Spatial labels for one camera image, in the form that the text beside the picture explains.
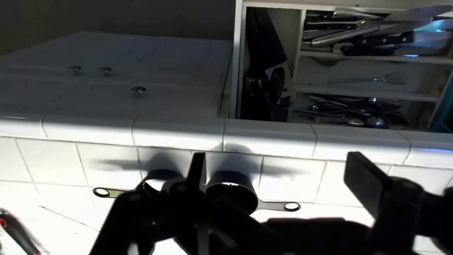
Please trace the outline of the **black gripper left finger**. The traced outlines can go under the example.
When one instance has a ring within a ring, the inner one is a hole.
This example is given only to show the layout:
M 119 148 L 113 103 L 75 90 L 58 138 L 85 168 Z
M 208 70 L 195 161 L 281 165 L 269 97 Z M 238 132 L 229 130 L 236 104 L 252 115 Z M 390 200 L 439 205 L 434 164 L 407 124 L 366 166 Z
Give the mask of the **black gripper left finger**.
M 141 183 L 122 192 L 110 206 L 89 255 L 151 255 L 154 244 L 174 239 L 188 255 L 198 255 L 194 209 L 202 195 L 199 181 L 205 154 L 194 152 L 188 174 L 156 188 Z

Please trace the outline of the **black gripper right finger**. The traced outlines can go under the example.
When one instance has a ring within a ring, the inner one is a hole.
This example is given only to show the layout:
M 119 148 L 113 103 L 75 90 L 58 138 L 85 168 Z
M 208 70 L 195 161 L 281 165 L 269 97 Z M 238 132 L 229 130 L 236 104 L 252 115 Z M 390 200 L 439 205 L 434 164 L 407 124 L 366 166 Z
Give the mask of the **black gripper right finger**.
M 348 151 L 344 183 L 372 215 L 364 249 L 368 255 L 415 255 L 417 234 L 453 255 L 453 192 L 426 191 L 420 183 L 388 175 L 361 151 Z

